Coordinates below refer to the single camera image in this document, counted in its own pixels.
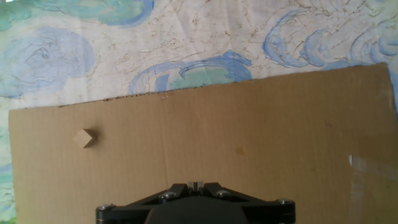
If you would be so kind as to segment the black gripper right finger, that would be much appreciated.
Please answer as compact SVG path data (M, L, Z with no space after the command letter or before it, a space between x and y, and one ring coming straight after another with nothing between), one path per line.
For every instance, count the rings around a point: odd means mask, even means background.
M237 206L248 223L295 223L295 202L288 198L265 201L222 187L217 182L197 182L197 195Z

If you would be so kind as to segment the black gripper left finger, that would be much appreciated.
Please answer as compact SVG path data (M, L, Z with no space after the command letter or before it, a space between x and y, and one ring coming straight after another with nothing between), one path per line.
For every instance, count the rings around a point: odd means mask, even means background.
M127 205L102 204L96 208L96 224L144 223L149 212L156 206L192 196L194 192L195 182L173 184L169 189Z

